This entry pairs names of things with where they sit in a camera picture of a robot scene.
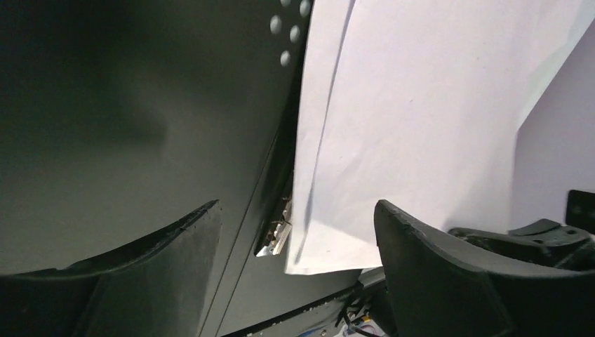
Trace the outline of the white paper sheet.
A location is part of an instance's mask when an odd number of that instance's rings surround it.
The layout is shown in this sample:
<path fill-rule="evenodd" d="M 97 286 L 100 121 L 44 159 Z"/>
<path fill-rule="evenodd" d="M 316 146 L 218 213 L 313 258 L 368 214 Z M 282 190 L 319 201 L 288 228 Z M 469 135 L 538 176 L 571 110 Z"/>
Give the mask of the white paper sheet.
<path fill-rule="evenodd" d="M 300 264 L 316 274 L 380 266 L 381 199 L 439 230 L 511 229 L 519 129 L 594 2 L 354 2 Z"/>
<path fill-rule="evenodd" d="M 313 1 L 305 44 L 293 172 L 292 230 L 285 273 L 312 275 L 300 264 L 302 241 L 307 233 L 307 205 L 323 134 L 337 58 L 354 1 Z"/>

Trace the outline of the black folder with beige cover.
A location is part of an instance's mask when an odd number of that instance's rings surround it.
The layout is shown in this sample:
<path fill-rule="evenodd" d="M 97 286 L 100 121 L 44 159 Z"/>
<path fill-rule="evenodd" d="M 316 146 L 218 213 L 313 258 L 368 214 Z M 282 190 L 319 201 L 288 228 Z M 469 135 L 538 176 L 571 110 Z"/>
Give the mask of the black folder with beige cover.
<path fill-rule="evenodd" d="M 357 281 L 255 257 L 290 197 L 313 1 L 2 1 L 1 277 L 63 269 L 210 201 L 222 227 L 197 336 Z"/>

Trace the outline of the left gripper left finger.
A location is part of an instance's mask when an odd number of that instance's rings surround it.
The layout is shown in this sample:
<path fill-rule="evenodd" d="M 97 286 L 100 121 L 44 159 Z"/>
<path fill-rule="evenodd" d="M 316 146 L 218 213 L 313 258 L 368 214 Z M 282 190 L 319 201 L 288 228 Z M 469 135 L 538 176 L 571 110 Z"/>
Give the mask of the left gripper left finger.
<path fill-rule="evenodd" d="M 2 336 L 197 336 L 222 227 L 210 201 L 61 270 L 1 277 Z"/>

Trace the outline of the metal folder clip mechanism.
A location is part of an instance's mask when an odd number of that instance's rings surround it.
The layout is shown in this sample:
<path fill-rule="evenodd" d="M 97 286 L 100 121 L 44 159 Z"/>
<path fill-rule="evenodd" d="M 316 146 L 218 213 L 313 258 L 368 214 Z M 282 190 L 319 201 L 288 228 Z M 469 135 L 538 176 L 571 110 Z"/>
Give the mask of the metal folder clip mechanism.
<path fill-rule="evenodd" d="M 279 255 L 292 230 L 292 199 L 282 197 L 271 216 L 264 222 L 255 247 L 255 257 Z"/>

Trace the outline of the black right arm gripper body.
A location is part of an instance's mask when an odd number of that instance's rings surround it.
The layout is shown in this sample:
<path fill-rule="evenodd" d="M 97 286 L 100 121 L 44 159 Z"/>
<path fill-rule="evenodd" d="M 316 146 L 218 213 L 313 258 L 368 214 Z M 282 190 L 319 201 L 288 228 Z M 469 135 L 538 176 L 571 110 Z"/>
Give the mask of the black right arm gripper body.
<path fill-rule="evenodd" d="M 570 190 L 563 224 L 546 218 L 507 234 L 456 227 L 454 237 L 487 251 L 563 270 L 594 269 L 594 193 Z"/>

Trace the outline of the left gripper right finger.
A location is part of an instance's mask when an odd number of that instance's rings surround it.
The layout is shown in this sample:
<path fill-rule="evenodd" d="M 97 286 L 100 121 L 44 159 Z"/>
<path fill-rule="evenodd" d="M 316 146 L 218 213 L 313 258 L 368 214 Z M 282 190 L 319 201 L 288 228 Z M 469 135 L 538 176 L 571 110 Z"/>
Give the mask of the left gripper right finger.
<path fill-rule="evenodd" d="M 594 269 L 508 258 L 386 200 L 374 226 L 400 336 L 594 335 Z"/>

